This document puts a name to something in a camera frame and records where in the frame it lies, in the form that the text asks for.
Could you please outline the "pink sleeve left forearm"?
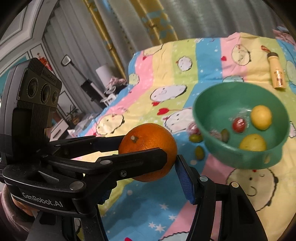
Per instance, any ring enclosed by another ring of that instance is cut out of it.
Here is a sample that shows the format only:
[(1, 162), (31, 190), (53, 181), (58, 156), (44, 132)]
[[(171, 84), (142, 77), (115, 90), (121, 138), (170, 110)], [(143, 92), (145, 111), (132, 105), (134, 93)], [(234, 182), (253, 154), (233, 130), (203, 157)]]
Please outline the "pink sleeve left forearm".
[(35, 217), (15, 206), (6, 184), (1, 190), (0, 205), (1, 240), (26, 240)]

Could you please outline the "left hand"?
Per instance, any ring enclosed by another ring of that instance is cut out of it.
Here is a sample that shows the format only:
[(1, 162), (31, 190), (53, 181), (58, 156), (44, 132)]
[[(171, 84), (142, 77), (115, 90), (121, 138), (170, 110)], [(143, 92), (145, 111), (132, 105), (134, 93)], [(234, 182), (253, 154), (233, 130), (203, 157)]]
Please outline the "left hand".
[(33, 207), (27, 206), (17, 200), (15, 200), (14, 197), (12, 197), (12, 201), (19, 209), (21, 209), (23, 212), (25, 212), (29, 216), (36, 217), (38, 215), (39, 210), (35, 209)]

